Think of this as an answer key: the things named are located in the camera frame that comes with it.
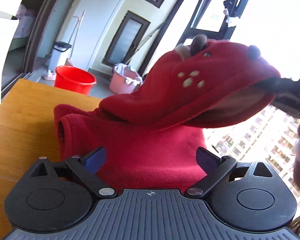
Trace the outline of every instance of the bucket rim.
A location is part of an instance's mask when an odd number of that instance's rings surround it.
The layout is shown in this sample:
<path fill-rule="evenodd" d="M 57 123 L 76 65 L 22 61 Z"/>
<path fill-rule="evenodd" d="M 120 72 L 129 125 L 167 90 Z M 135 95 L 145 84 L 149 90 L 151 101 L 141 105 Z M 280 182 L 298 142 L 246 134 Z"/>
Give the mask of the bucket rim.
<path fill-rule="evenodd" d="M 84 72 L 88 73 L 89 75 L 91 75 L 91 76 L 94 78 L 94 81 L 93 81 L 93 82 L 90 82 L 90 83 L 83 83 L 83 82 L 79 82 L 79 81 L 74 81 L 74 80 L 72 80 L 72 79 L 70 79 L 70 78 L 65 77 L 65 76 L 62 75 L 60 72 L 58 72 L 59 68 L 61 68 L 61 67 L 74 68 L 74 69 L 79 69 L 80 71 L 84 71 Z M 80 84 L 80 85 L 86 86 L 86 87 L 87 87 L 87 86 L 93 86 L 93 85 L 95 85 L 95 84 L 97 83 L 97 79 L 96 79 L 96 77 L 95 77 L 94 75 L 92 75 L 92 74 L 89 73 L 88 71 L 85 71 L 85 70 L 83 70 L 83 69 L 80 69 L 80 68 L 77 68 L 77 67 L 74 67 L 74 66 L 68 66 L 68 65 L 58 66 L 58 67 L 56 67 L 56 73 L 57 73 L 58 75 L 62 76 L 62 77 L 63 77 L 64 79 L 66 79 L 67 81 L 70 81 L 71 83 Z"/>

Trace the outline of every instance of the bright sky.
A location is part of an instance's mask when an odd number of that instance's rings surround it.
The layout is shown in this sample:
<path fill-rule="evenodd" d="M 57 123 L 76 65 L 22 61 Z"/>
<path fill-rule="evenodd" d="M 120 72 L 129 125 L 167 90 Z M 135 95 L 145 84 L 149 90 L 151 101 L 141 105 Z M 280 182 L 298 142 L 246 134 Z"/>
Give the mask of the bright sky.
<path fill-rule="evenodd" d="M 300 77 L 300 0 L 249 0 L 232 42 L 256 45 L 283 77 Z"/>

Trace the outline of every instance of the red bucket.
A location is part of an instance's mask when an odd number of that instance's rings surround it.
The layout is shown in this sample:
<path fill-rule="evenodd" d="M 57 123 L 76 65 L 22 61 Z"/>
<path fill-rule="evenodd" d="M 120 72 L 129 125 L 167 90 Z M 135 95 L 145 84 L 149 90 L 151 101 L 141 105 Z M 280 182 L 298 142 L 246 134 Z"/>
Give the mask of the red bucket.
<path fill-rule="evenodd" d="M 97 83 L 94 75 L 80 68 L 72 66 L 59 66 L 56 68 L 56 81 L 54 86 L 88 95 L 90 89 Z"/>

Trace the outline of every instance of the gray ribbed plate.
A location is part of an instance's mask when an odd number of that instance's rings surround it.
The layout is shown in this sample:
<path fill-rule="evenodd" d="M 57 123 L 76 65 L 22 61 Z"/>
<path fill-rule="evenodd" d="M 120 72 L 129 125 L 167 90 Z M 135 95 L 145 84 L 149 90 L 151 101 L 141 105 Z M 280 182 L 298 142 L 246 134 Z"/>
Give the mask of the gray ribbed plate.
<path fill-rule="evenodd" d="M 71 229 L 50 234 L 35 234 L 15 229 L 6 239 L 289 240 L 298 238 L 286 228 L 266 234 L 246 233 L 230 228 L 211 214 L 204 201 L 185 198 L 178 190 L 124 190 L 118 198 L 101 200 L 90 217 Z"/>

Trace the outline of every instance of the white door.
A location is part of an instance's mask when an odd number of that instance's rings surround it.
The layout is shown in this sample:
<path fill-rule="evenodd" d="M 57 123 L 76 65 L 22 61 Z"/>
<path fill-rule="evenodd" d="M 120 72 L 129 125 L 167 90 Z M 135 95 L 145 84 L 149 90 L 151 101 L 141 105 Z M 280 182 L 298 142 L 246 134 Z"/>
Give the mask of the white door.
<path fill-rule="evenodd" d="M 81 0 L 75 16 L 85 15 L 74 44 L 71 61 L 75 67 L 87 70 L 98 39 L 120 0 Z"/>

